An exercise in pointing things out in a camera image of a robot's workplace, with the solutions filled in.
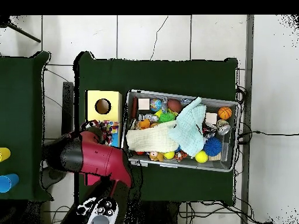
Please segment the yellow box with hole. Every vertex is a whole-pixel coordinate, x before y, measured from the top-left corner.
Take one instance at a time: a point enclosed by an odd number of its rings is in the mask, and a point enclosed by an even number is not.
[[[122,96],[115,91],[87,90],[87,120],[122,121]]]

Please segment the green mat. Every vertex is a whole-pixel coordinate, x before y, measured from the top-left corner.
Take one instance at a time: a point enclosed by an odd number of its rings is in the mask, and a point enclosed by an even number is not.
[[[235,101],[235,58],[224,61],[128,61],[93,59],[89,52],[80,53],[79,124],[85,121],[85,91],[112,90],[125,95],[141,89],[176,95]],[[144,201],[223,200],[233,204],[233,171],[215,172],[197,169],[167,168],[148,165],[142,168]],[[140,167],[133,167],[134,188],[139,190]],[[79,194],[86,191],[84,178],[79,179]]]
[[[0,175],[16,173],[20,181],[0,199],[50,200],[39,184],[43,105],[41,73],[49,53],[31,58],[0,57],[0,147],[11,150]]]

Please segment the cream towel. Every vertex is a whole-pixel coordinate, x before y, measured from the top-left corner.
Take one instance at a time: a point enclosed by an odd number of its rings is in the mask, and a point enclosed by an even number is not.
[[[131,151],[157,151],[170,152],[175,151],[179,145],[170,139],[168,131],[173,128],[176,121],[165,122],[156,125],[154,128],[141,130],[129,130],[126,138],[128,148]]]

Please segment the small white box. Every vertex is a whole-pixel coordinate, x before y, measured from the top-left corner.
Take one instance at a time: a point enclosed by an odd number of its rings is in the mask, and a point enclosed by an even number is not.
[[[149,110],[150,108],[150,99],[138,99],[138,109],[139,110]]]

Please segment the tennis ball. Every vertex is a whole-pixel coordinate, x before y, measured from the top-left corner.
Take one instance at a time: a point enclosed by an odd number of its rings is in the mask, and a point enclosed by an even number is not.
[[[164,153],[163,156],[166,158],[166,159],[172,159],[175,157],[175,152],[174,151],[170,151],[170,152],[167,152],[167,153]]]
[[[208,155],[202,150],[196,154],[195,159],[199,163],[205,163],[208,160]]]
[[[218,116],[223,120],[227,120],[231,117],[232,110],[229,107],[221,107],[218,111]]]

